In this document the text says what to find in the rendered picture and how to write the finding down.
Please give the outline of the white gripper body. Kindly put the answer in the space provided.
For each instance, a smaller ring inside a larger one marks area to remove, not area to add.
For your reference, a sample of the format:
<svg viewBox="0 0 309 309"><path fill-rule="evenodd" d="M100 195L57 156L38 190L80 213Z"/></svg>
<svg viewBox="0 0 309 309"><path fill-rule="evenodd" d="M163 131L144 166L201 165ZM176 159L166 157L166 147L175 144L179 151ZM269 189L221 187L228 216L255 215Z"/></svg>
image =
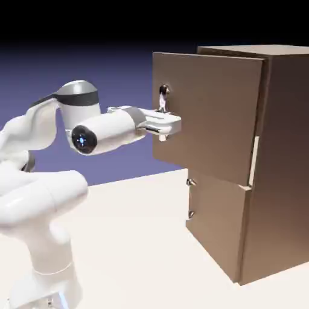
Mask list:
<svg viewBox="0 0 309 309"><path fill-rule="evenodd" d="M144 114L145 121L138 126L138 129L157 135L160 142L167 141L170 135L181 131L182 119L180 116L173 115L170 112L139 109Z"/></svg>

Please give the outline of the shiny curved metal handle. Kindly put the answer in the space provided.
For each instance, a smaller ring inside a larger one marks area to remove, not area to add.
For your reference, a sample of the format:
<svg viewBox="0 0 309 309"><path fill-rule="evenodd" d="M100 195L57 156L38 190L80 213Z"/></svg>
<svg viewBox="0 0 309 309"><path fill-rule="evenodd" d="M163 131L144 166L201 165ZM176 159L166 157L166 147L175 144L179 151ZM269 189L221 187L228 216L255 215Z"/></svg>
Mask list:
<svg viewBox="0 0 309 309"><path fill-rule="evenodd" d="M167 100L170 93L170 88L166 84L159 87L159 112L167 113Z"/></svg>

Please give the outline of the large brown cabinet door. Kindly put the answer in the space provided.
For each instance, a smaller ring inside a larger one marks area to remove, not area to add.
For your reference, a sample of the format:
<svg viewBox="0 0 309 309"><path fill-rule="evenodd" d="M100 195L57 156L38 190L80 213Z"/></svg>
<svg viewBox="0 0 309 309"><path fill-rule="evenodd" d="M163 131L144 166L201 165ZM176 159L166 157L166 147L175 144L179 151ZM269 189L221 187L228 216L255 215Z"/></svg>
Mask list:
<svg viewBox="0 0 309 309"><path fill-rule="evenodd" d="M153 54L153 104L170 88L167 107L182 129L153 141L155 159L246 186L249 182L263 60Z"/></svg>

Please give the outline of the small brown cabinet door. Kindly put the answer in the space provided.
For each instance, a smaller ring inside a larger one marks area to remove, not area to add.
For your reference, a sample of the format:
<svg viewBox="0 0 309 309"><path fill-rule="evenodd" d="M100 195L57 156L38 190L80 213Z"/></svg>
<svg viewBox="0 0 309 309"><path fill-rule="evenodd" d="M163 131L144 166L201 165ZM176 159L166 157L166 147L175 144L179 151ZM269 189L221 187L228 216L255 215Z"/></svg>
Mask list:
<svg viewBox="0 0 309 309"><path fill-rule="evenodd" d="M186 227L232 282L238 282L243 256L246 210L251 187L205 176L194 170L194 216Z"/></svg>

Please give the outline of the brown wooden cabinet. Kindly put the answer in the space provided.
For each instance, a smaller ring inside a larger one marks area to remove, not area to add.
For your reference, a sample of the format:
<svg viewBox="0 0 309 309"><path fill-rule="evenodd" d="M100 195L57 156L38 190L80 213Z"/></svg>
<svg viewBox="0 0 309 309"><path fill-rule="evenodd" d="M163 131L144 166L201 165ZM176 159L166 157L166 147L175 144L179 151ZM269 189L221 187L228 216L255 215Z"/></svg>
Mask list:
<svg viewBox="0 0 309 309"><path fill-rule="evenodd" d="M309 46L203 46L264 59L240 285L309 262Z"/></svg>

